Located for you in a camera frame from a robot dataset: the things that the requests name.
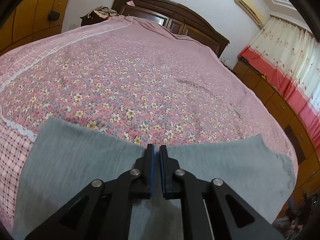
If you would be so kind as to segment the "dark wooden headboard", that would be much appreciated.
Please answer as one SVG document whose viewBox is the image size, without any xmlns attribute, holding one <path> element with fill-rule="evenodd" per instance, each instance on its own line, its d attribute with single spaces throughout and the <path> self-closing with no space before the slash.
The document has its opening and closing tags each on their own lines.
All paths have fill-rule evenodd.
<svg viewBox="0 0 320 240">
<path fill-rule="evenodd" d="M 229 40 L 202 16 L 170 0 L 114 0 L 112 9 L 120 15 L 152 20 L 176 35 L 185 35 L 211 48 L 221 56 Z"/>
</svg>

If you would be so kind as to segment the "grey sweatpants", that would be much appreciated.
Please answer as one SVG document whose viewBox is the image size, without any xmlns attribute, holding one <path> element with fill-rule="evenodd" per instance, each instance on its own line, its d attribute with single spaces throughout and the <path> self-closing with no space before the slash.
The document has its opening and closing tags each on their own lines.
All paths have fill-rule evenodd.
<svg viewBox="0 0 320 240">
<path fill-rule="evenodd" d="M 95 179 L 110 181 L 129 170 L 144 147 L 50 118 L 39 131 L 20 175 L 12 230 L 24 239 Z M 268 222 L 293 192 L 291 159 L 270 150 L 261 135 L 233 142 L 168 146 L 168 155 L 196 178 L 221 178 Z M 161 197 L 135 202 L 130 239 L 182 239 L 181 205 Z"/>
</svg>

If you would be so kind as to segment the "dark bedside table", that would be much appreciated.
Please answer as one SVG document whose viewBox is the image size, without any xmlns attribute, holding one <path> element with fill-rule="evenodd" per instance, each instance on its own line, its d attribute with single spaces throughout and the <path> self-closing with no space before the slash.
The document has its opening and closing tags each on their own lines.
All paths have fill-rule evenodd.
<svg viewBox="0 0 320 240">
<path fill-rule="evenodd" d="M 87 16 L 82 16 L 81 18 L 81 26 L 86 26 L 86 25 L 93 25 L 93 24 L 97 24 L 100 22 L 105 21 L 104 18 L 99 17 L 98 15 L 94 14 L 90 17 Z"/>
</svg>

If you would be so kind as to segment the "pink floral bedspread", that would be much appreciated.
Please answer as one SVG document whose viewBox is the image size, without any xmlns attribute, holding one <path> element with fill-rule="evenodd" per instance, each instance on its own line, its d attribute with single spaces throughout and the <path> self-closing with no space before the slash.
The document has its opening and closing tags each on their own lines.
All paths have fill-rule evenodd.
<svg viewBox="0 0 320 240">
<path fill-rule="evenodd" d="M 280 124 L 208 46 L 151 20 L 115 16 L 1 56 L 1 223 L 7 230 L 22 167 L 51 117 L 141 146 L 260 134 L 298 171 Z"/>
</svg>

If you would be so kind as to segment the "clothes pile on nightstand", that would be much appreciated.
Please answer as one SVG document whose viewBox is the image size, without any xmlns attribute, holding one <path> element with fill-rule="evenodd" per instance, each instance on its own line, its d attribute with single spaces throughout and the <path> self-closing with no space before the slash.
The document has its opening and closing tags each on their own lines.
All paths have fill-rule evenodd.
<svg viewBox="0 0 320 240">
<path fill-rule="evenodd" d="M 117 11 L 110 9 L 107 6 L 96 7 L 86 15 L 87 18 L 101 18 L 104 20 L 113 16 L 118 16 Z"/>
</svg>

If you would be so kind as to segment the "long wooden cabinet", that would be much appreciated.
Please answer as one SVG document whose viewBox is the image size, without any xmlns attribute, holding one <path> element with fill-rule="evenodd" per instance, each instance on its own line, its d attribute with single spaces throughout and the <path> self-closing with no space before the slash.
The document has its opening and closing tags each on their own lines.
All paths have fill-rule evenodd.
<svg viewBox="0 0 320 240">
<path fill-rule="evenodd" d="M 298 160 L 297 182 L 293 194 L 279 214 L 279 217 L 283 217 L 288 208 L 304 207 L 306 197 L 319 193 L 319 159 L 315 147 L 301 119 L 263 74 L 243 57 L 238 59 L 233 72 L 262 101 L 295 149 Z"/>
</svg>

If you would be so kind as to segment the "black hanging bag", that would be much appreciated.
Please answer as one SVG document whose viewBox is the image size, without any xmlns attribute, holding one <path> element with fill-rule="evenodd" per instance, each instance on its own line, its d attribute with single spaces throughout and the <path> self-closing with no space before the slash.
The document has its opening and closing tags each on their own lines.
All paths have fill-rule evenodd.
<svg viewBox="0 0 320 240">
<path fill-rule="evenodd" d="M 52 10 L 49 12 L 49 14 L 48 14 L 48 21 L 49 21 L 49 22 L 57 21 L 57 20 L 60 18 L 60 13 L 57 12 L 56 10 L 54 10 L 54 8 L 55 8 L 55 2 L 56 2 L 56 0 L 54 0 L 53 8 L 52 8 Z"/>
</svg>

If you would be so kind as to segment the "cream air conditioner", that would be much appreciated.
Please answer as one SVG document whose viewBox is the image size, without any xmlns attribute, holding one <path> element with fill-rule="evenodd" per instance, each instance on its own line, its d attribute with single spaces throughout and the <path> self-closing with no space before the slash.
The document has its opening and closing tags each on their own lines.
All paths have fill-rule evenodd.
<svg viewBox="0 0 320 240">
<path fill-rule="evenodd" d="M 262 29 L 265 18 L 251 0 L 234 0 L 234 2 Z"/>
</svg>

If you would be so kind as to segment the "wooden wardrobe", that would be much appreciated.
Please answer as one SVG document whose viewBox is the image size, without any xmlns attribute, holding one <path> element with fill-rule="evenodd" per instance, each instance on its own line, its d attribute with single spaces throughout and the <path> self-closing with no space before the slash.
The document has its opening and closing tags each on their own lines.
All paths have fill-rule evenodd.
<svg viewBox="0 0 320 240">
<path fill-rule="evenodd" d="M 49 22 L 48 14 L 54 0 L 23 0 L 1 27 L 1 55 L 6 52 L 62 32 L 68 0 L 56 0 L 60 13 L 57 21 Z"/>
</svg>

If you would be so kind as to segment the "white and red curtain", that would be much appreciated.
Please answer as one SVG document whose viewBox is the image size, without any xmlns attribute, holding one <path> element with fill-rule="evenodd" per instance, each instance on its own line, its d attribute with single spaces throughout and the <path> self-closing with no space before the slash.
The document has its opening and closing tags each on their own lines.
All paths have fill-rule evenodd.
<svg viewBox="0 0 320 240">
<path fill-rule="evenodd" d="M 319 152 L 319 42 L 308 31 L 272 17 L 239 56 L 278 90 Z"/>
</svg>

